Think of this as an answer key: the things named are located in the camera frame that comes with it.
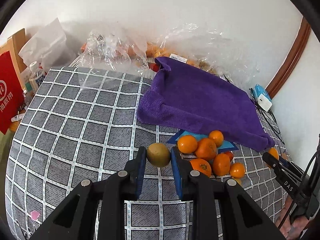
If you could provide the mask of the person's hand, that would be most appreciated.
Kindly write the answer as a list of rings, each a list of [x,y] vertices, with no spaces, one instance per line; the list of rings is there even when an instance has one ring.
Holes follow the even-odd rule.
[[[288,195],[285,200],[284,207],[280,211],[279,217],[275,221],[276,226],[279,226],[279,224],[281,223],[281,221],[284,218],[286,212],[288,211],[291,203],[292,203],[292,199]],[[307,226],[307,224],[310,221],[312,221],[315,217],[316,217],[316,215],[314,215],[310,219],[307,219],[306,217],[302,216],[302,217],[297,218],[292,224],[290,223],[289,217],[287,217],[284,224],[280,228],[280,232],[283,234],[283,236],[286,239],[299,239],[300,234],[305,231],[305,227]]]

